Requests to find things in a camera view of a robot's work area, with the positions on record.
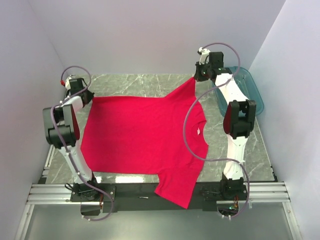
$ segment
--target metal frame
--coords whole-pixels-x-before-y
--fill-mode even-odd
[[[20,225],[16,232],[14,240],[24,240],[27,234],[32,213],[34,212],[34,204],[26,204],[21,217]]]
[[[35,205],[99,205],[99,202],[71,202],[71,192],[64,184],[33,184],[25,205],[15,240],[25,239]],[[232,201],[217,201],[228,204]],[[290,197],[284,182],[252,182],[250,184],[249,206],[252,203],[282,203],[294,240],[302,240]]]
[[[285,216],[288,221],[293,240],[302,240],[303,239],[302,234],[300,232],[299,224],[297,222],[295,213],[292,209],[291,203],[283,202],[282,204],[283,204]]]
[[[71,192],[64,184],[33,184],[27,199],[27,205],[80,204],[70,201]],[[217,204],[229,201],[217,201]],[[251,203],[289,203],[290,198],[284,182],[253,182],[250,184]]]

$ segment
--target t-shirt sleeve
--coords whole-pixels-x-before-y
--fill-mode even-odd
[[[158,173],[159,185],[155,193],[187,209],[201,169],[175,168]]]

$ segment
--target black bracket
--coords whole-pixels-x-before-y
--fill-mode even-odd
[[[254,129],[256,117],[256,102],[253,100],[229,102],[223,119],[223,129],[233,139],[248,137]]]
[[[247,188],[244,185],[244,178],[241,177],[240,179],[232,180],[227,179],[227,177],[222,174],[220,192],[225,200],[233,200],[235,196],[238,196],[239,198],[246,198]]]
[[[56,149],[61,149],[63,144],[51,120],[51,107],[44,108],[42,115],[46,141]],[[76,141],[80,139],[80,130],[72,104],[56,107],[53,110],[53,116],[56,123],[64,120],[64,124],[58,125],[58,129],[66,144],[74,147]]]
[[[224,68],[224,54],[221,51],[209,52],[209,59],[204,64],[198,61],[195,64],[194,79],[198,82],[212,80],[216,83],[216,78],[220,74],[232,74],[229,68]]]
[[[87,182],[91,186],[94,186],[100,190],[103,190],[107,194],[109,194],[112,199],[115,199],[115,194],[116,194],[116,186],[112,184],[99,184],[97,183],[97,180],[95,177],[93,177],[92,180]],[[81,203],[86,203],[86,202],[97,202],[101,204],[82,204],[80,207],[81,214],[83,216],[98,216],[103,210],[102,207],[108,208],[107,211],[110,209],[109,203],[111,200],[103,195],[101,192],[92,189],[91,187],[87,186],[84,183],[74,183],[72,187],[70,187],[69,184],[65,184],[65,187],[69,190],[71,190],[71,197],[70,197],[70,202],[81,202]]]
[[[85,88],[84,83],[86,83],[86,82],[83,78],[70,79],[69,80],[70,90],[68,90],[70,92],[70,95],[76,94],[79,91],[81,91],[82,89],[84,89]],[[89,91],[88,89],[86,91],[80,93],[79,96],[82,99],[83,106],[90,103],[90,101],[94,98],[94,95],[95,95],[95,93]]]

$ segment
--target cable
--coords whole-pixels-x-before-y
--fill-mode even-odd
[[[222,162],[222,161],[231,161],[231,162],[235,162],[237,164],[240,165],[240,167],[242,168],[242,171],[246,177],[246,180],[247,180],[247,196],[246,196],[246,200],[245,200],[245,203],[244,203],[244,206],[241,208],[241,210],[231,216],[231,218],[235,218],[237,216],[239,216],[239,214],[241,214],[244,209],[246,208],[246,206],[248,205],[248,202],[249,202],[249,194],[250,194],[250,181],[249,181],[249,176],[248,176],[248,173],[245,169],[245,167],[237,160],[235,159],[231,159],[231,158],[217,158],[217,159],[207,159],[207,158],[203,158],[203,157],[200,157],[198,155],[196,155],[189,147],[189,144],[187,142],[187,136],[186,136],[186,128],[187,128],[187,121],[188,121],[188,118],[189,118],[189,115],[192,111],[192,109],[194,108],[194,106],[199,102],[199,100],[204,96],[204,95],[207,95],[208,93],[224,86],[224,85],[227,85],[231,80],[232,78],[238,74],[239,70],[240,70],[240,65],[241,65],[241,62],[240,62],[240,57],[239,57],[239,54],[237,53],[237,51],[232,47],[230,46],[229,44],[226,44],[224,42],[214,42],[214,43],[210,43],[206,46],[203,47],[203,49],[209,47],[209,46],[212,46],[212,45],[224,45],[224,46],[227,46],[228,48],[230,48],[236,55],[237,59],[238,59],[238,67],[235,71],[234,74],[232,74],[232,77],[230,79],[228,79],[225,83],[221,84],[221,85],[218,85],[218,86],[214,86],[212,88],[210,88],[209,90],[205,91],[203,94],[201,94],[199,97],[196,98],[196,100],[193,102],[193,104],[191,105],[191,107],[189,108],[188,112],[186,113],[186,116],[184,118],[184,123],[183,123],[183,129],[182,129],[182,134],[183,134],[183,141],[184,141],[184,144],[186,146],[186,148],[189,150],[189,152],[194,156],[196,157],[197,159],[200,159],[200,160],[203,160],[203,161],[206,161],[206,162]]]
[[[108,212],[108,214],[107,214],[106,216],[103,216],[103,217],[101,217],[101,218],[89,218],[89,217],[87,217],[87,216],[83,216],[83,218],[87,219],[88,221],[94,221],[94,222],[96,222],[96,221],[104,220],[104,219],[108,218],[108,217],[111,215],[111,213],[113,212],[113,209],[114,209],[114,200],[113,200],[113,198],[112,198],[108,193],[106,193],[105,191],[103,191],[103,190],[101,190],[101,189],[99,189],[99,188],[97,188],[97,187],[95,187],[95,186],[87,183],[86,180],[83,178],[83,176],[81,175],[79,169],[77,168],[77,165],[75,164],[75,161],[74,161],[74,159],[73,159],[73,157],[72,157],[72,154],[70,153],[70,151],[69,151],[69,149],[68,149],[68,146],[67,146],[67,144],[66,144],[66,141],[64,140],[64,138],[63,138],[62,135],[61,135],[61,132],[60,132],[59,129],[58,129],[58,125],[57,125],[57,123],[56,123],[56,121],[55,121],[55,116],[54,116],[54,109],[55,109],[56,107],[60,107],[60,106],[63,105],[65,102],[67,102],[69,99],[71,99],[71,98],[73,98],[73,97],[75,97],[75,96],[77,96],[77,95],[85,92],[85,91],[89,88],[89,86],[91,85],[91,80],[92,80],[92,78],[91,78],[91,74],[89,73],[89,71],[88,71],[87,69],[85,69],[84,67],[82,67],[82,66],[76,66],[76,65],[69,66],[69,67],[67,67],[65,70],[63,70],[63,72],[62,72],[62,74],[61,74],[61,78],[60,78],[61,81],[63,81],[63,77],[64,77],[65,72],[66,72],[68,69],[71,69],[71,68],[78,68],[78,69],[84,70],[84,71],[88,74],[88,76],[89,76],[89,83],[87,84],[87,86],[86,86],[84,89],[76,92],[75,94],[73,94],[73,95],[71,95],[71,96],[67,96],[63,101],[60,101],[59,104],[51,107],[50,116],[51,116],[51,120],[52,120],[52,123],[53,123],[53,127],[54,127],[54,129],[56,130],[56,133],[57,133],[60,141],[62,142],[63,147],[65,148],[66,154],[68,155],[68,157],[69,157],[69,159],[70,159],[70,162],[71,162],[71,164],[72,164],[75,172],[78,174],[80,180],[81,180],[85,185],[87,185],[89,188],[92,188],[93,190],[96,190],[96,191],[102,193],[103,195],[105,195],[105,196],[106,196],[107,198],[109,198],[110,201],[111,201],[111,208],[110,208],[110,211]]]

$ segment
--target plastic bin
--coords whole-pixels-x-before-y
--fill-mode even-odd
[[[237,66],[228,67],[232,73],[237,70]],[[258,88],[255,84],[254,79],[252,78],[250,72],[245,68],[241,67],[239,73],[234,76],[234,80],[238,85],[241,92],[249,99],[254,100],[256,102],[256,111],[255,115],[258,116],[261,114],[265,108],[264,102],[260,96]],[[219,110],[221,115],[224,117],[227,111],[227,102],[219,89],[215,90],[215,97],[218,102]]]

